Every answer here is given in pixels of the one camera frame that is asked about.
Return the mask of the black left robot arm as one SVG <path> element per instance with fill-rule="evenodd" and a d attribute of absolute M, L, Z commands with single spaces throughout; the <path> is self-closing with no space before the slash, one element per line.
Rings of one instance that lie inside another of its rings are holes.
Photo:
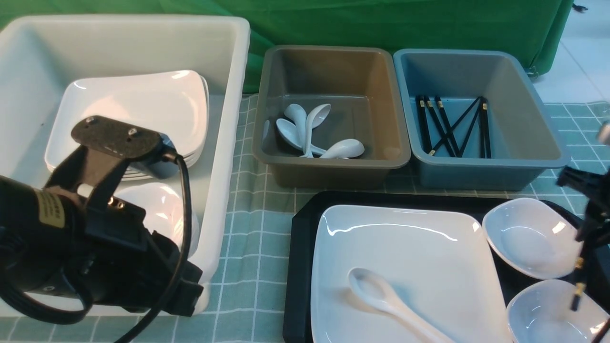
<path fill-rule="evenodd" d="M 146 152 L 81 145 L 43 189 L 1 178 L 1 298 L 39 321 L 69 325 L 94 305 L 132 313 L 193 315 L 202 271 L 144 225 L 145 210 L 114 198 L 131 165 L 177 162 L 174 149 Z"/>

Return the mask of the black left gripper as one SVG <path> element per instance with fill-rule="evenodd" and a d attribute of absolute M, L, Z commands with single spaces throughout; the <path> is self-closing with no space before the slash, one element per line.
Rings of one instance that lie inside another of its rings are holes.
<path fill-rule="evenodd" d="M 116 187 L 130 165 L 173 164 L 182 187 L 183 241 L 151 232 L 146 211 L 121 198 Z M 51 200 L 46 226 L 62 229 L 54 242 L 67 243 L 58 256 L 70 293 L 83 310 L 94 304 L 131 312 L 149 310 L 192 316 L 204 291 L 202 271 L 188 261 L 193 233 L 189 173 L 183 157 L 165 143 L 78 146 L 52 172 L 43 188 Z"/>

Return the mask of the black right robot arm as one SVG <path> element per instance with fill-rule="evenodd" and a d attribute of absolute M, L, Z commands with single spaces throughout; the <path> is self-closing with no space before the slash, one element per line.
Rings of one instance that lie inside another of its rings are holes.
<path fill-rule="evenodd" d="M 582 223 L 575 236 L 575 241 L 581 242 L 582 248 L 571 280 L 575 291 L 570 310 L 577 311 L 586 289 L 588 259 L 597 246 L 607 243 L 608 235 L 603 230 L 609 221 L 609 172 L 597 174 L 566 166 L 556 182 L 558 186 L 567 186 L 588 198 Z"/>

